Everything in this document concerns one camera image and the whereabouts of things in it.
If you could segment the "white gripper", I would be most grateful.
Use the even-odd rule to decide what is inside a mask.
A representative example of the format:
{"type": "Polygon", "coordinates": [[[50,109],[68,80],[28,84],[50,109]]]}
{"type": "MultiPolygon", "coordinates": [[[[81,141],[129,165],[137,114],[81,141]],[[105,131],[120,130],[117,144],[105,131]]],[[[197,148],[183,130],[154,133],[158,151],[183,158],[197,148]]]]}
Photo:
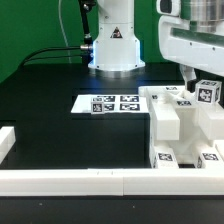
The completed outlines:
{"type": "Polygon", "coordinates": [[[216,32],[211,34],[213,40],[210,43],[190,39],[185,35],[175,36],[172,33],[174,28],[189,32],[189,25],[187,20],[163,15],[159,19],[158,37],[162,56],[183,64],[179,68],[185,89],[193,93],[197,81],[193,68],[224,77],[224,44],[218,41],[219,37],[224,37],[224,21],[216,25],[216,32]]]}

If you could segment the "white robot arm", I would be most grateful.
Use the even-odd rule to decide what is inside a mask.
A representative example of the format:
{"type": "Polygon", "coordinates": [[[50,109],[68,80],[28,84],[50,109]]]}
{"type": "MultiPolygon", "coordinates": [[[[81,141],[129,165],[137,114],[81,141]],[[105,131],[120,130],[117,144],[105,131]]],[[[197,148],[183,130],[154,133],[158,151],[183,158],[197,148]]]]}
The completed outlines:
{"type": "MultiPolygon", "coordinates": [[[[91,70],[109,77],[145,66],[134,34],[134,0],[78,0],[91,70]]],[[[186,84],[197,69],[224,77],[224,0],[156,0],[159,49],[186,84]]]]}

